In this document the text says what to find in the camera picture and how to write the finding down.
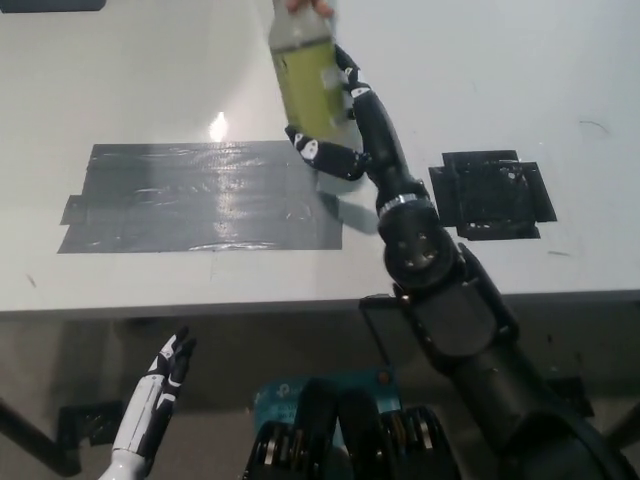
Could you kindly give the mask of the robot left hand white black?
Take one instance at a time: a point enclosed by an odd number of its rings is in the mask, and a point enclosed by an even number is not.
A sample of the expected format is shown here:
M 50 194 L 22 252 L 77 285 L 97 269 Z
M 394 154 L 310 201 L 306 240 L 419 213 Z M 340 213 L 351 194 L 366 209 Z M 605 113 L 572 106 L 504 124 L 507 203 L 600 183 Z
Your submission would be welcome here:
M 195 338 L 183 327 L 172 335 L 138 381 L 113 447 L 141 457 L 151 468 L 189 371 Z

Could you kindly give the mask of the person's hand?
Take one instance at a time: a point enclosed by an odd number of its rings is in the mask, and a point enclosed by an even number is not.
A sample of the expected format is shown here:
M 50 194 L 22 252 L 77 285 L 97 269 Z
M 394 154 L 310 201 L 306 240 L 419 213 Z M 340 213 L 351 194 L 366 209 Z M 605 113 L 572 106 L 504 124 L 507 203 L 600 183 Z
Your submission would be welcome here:
M 296 12 L 303 7 L 311 7 L 324 18 L 331 18 L 334 15 L 334 8 L 325 0 L 286 0 L 285 5 L 289 12 Z

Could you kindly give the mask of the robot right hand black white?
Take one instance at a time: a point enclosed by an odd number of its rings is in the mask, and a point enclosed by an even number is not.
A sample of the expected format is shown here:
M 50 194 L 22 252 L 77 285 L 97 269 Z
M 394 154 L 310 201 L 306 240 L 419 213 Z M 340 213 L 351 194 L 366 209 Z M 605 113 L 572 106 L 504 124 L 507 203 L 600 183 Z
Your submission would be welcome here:
M 335 48 L 338 67 L 344 73 L 343 88 L 352 100 L 348 118 L 355 122 L 362 148 L 311 137 L 289 125 L 285 132 L 294 149 L 311 168 L 346 181 L 366 175 L 378 190 L 379 215 L 396 209 L 421 209 L 428 216 L 434 206 L 424 184 L 409 172 L 406 157 L 387 111 L 378 95 L 364 79 L 357 63 L 339 46 Z

